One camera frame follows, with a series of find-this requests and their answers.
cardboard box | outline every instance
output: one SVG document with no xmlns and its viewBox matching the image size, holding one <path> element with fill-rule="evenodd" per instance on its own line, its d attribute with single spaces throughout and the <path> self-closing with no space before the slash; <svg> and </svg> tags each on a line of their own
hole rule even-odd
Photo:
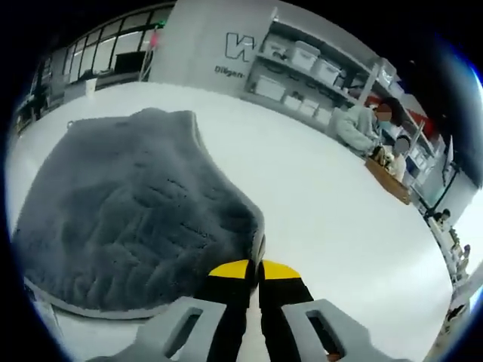
<svg viewBox="0 0 483 362">
<path fill-rule="evenodd" d="M 411 203 L 408 188 L 392 177 L 384 167 L 370 158 L 365 162 L 365 166 L 389 194 L 392 194 L 406 205 Z"/>
</svg>

gray cloth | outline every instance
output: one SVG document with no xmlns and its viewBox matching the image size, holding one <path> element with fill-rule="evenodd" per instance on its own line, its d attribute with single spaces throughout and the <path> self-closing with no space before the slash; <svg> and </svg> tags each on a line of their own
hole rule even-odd
<svg viewBox="0 0 483 362">
<path fill-rule="evenodd" d="M 27 285 L 95 318 L 149 317 L 217 266 L 258 257 L 263 215 L 211 160 L 192 112 L 76 121 L 13 235 Z"/>
</svg>

white storage box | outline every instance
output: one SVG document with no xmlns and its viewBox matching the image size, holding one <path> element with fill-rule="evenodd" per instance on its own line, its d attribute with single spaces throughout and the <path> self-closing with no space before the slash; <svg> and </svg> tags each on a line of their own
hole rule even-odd
<svg viewBox="0 0 483 362">
<path fill-rule="evenodd" d="M 255 87 L 255 93 L 273 100 L 280 101 L 284 96 L 285 87 L 273 79 L 261 75 Z"/>
<path fill-rule="evenodd" d="M 317 121 L 322 123 L 325 127 L 329 125 L 331 116 L 332 116 L 332 111 L 324 107 L 319 107 L 317 109 L 317 112 L 315 113 L 315 119 L 317 119 Z"/>
<path fill-rule="evenodd" d="M 318 108 L 318 103 L 314 100 L 303 100 L 299 112 L 312 117 Z"/>
<path fill-rule="evenodd" d="M 378 64 L 380 69 L 377 80 L 382 84 L 382 86 L 389 89 L 389 86 L 395 77 L 396 69 L 387 59 L 384 58 L 380 58 L 378 60 Z"/>
<path fill-rule="evenodd" d="M 315 62 L 312 72 L 315 76 L 328 84 L 333 85 L 340 74 L 341 69 L 327 60 L 319 59 Z"/>
<path fill-rule="evenodd" d="M 317 57 L 320 54 L 320 50 L 314 48 L 312 45 L 308 45 L 303 41 L 296 41 L 295 45 L 289 51 L 289 58 L 292 64 L 299 68 L 310 70 Z"/>
<path fill-rule="evenodd" d="M 418 156 L 420 155 L 420 150 L 416 147 L 414 147 L 411 151 L 411 153 L 409 154 L 411 156 L 411 158 L 413 158 L 414 161 L 416 161 L 416 159 L 418 158 Z"/>
<path fill-rule="evenodd" d="M 287 47 L 274 40 L 266 40 L 265 45 L 263 46 L 263 53 L 270 57 L 273 57 L 274 53 L 284 55 L 286 51 Z"/>
<path fill-rule="evenodd" d="M 294 111 L 298 111 L 301 104 L 301 100 L 298 100 L 297 98 L 292 96 L 286 96 L 284 99 L 284 105 L 289 109 L 293 109 Z"/>
</svg>

wall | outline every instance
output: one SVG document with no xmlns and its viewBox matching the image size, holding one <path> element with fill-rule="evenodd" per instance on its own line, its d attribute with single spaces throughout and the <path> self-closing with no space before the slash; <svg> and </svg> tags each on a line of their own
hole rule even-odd
<svg viewBox="0 0 483 362">
<path fill-rule="evenodd" d="M 418 115 L 423 115 L 426 117 L 423 107 L 421 107 L 420 103 L 412 94 L 403 94 L 400 100 L 401 104 L 406 109 L 410 109 L 411 111 L 416 112 Z"/>
<path fill-rule="evenodd" d="M 477 192 L 475 184 L 465 173 L 461 172 L 456 176 L 453 185 L 440 203 L 438 211 L 449 209 L 451 211 L 450 225 L 455 225 Z"/>
<path fill-rule="evenodd" d="M 445 166 L 446 156 L 443 154 L 436 162 L 434 168 L 429 172 L 420 191 L 424 195 L 426 201 L 432 206 L 443 192 L 443 167 Z"/>
<path fill-rule="evenodd" d="M 179 0 L 153 58 L 149 80 L 238 96 L 275 8 L 279 21 L 328 40 L 363 63 L 376 56 L 339 26 L 277 0 Z M 238 45 L 227 46 L 229 36 Z M 215 72 L 217 66 L 221 72 Z"/>
<path fill-rule="evenodd" d="M 451 303 L 452 308 L 456 308 L 462 304 L 466 304 L 469 299 L 480 289 L 483 285 L 483 262 L 480 262 L 473 273 L 469 276 L 465 284 L 458 287 L 454 291 L 456 296 Z"/>
</svg>

black pole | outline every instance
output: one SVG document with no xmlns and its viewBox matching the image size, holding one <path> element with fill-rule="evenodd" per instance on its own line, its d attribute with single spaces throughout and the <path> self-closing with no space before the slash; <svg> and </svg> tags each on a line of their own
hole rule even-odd
<svg viewBox="0 0 483 362">
<path fill-rule="evenodd" d="M 446 186 L 446 188 L 443 191 L 443 194 L 441 195 L 441 197 L 433 205 L 433 207 L 431 207 L 429 210 L 426 211 L 426 214 L 424 215 L 424 219 L 428 220 L 428 218 L 430 218 L 432 215 L 434 215 L 436 209 L 438 208 L 440 203 L 443 201 L 443 199 L 445 198 L 448 191 L 450 191 L 450 187 L 451 187 L 451 185 L 453 185 L 453 182 L 456 179 L 456 176 L 460 173 L 460 168 L 457 165 L 453 164 L 452 166 L 453 166 L 453 169 L 454 169 L 454 173 L 453 173 L 453 176 L 451 176 L 450 182 Z"/>
</svg>

